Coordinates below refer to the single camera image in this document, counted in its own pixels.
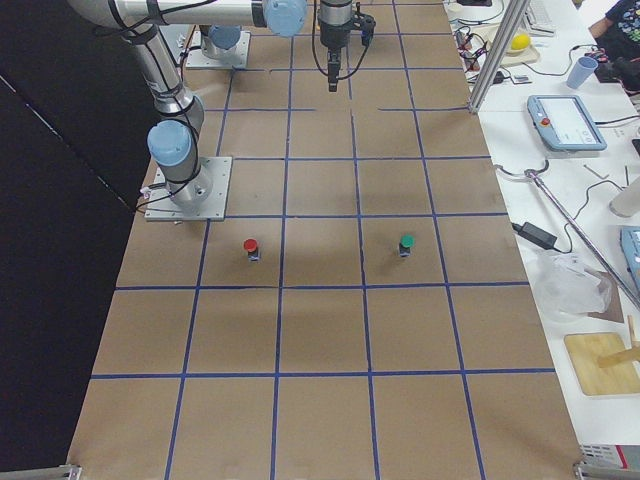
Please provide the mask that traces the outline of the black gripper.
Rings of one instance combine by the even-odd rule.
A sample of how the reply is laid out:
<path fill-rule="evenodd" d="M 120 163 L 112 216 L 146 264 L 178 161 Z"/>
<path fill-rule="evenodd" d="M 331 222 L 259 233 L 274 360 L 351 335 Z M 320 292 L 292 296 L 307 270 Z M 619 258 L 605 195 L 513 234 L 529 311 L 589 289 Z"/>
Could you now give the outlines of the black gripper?
<path fill-rule="evenodd" d="M 327 47 L 328 90 L 336 92 L 338 86 L 338 51 L 348 45 L 352 31 L 359 31 L 361 43 L 370 45 L 375 31 L 375 19 L 363 13 L 360 3 L 347 0 L 321 0 L 318 14 L 320 40 Z"/>

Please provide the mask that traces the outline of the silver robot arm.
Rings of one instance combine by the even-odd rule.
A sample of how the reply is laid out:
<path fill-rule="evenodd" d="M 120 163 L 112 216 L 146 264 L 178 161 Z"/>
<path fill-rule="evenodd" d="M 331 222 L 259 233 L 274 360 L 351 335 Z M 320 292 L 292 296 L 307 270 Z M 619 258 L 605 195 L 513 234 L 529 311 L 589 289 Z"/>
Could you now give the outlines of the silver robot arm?
<path fill-rule="evenodd" d="M 220 59 L 235 51 L 241 37 L 240 26 L 200 25 L 201 50 L 212 59 Z"/>
<path fill-rule="evenodd" d="M 147 136 L 151 156 L 163 183 L 160 195 L 137 205 L 140 213 L 154 208 L 172 220 L 204 218 L 201 209 L 212 197 L 215 176 L 198 151 L 204 105 L 183 82 L 176 61 L 162 37 L 161 26 L 203 27 L 206 55 L 229 50 L 243 28 L 252 25 L 289 38 L 304 26 L 304 1 L 73 1 L 71 8 L 94 26 L 97 37 L 120 36 L 131 45 L 161 121 Z"/>

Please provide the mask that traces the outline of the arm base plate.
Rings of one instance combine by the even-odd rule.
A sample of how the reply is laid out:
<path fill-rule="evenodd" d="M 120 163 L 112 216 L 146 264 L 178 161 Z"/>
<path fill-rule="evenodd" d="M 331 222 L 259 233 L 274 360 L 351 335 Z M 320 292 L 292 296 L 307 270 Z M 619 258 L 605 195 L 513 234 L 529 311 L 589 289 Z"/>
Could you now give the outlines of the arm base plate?
<path fill-rule="evenodd" d="M 154 182 L 160 187 L 150 192 L 143 206 L 144 218 L 158 221 L 223 221 L 225 219 L 232 157 L 200 157 L 200 172 L 184 189 L 166 188 L 164 173 L 156 168 Z"/>
<path fill-rule="evenodd" d="M 201 32 L 196 30 L 185 66 L 191 70 L 244 70 L 247 68 L 250 38 L 250 33 L 242 30 L 233 47 L 222 49 L 210 40 L 202 41 Z"/>

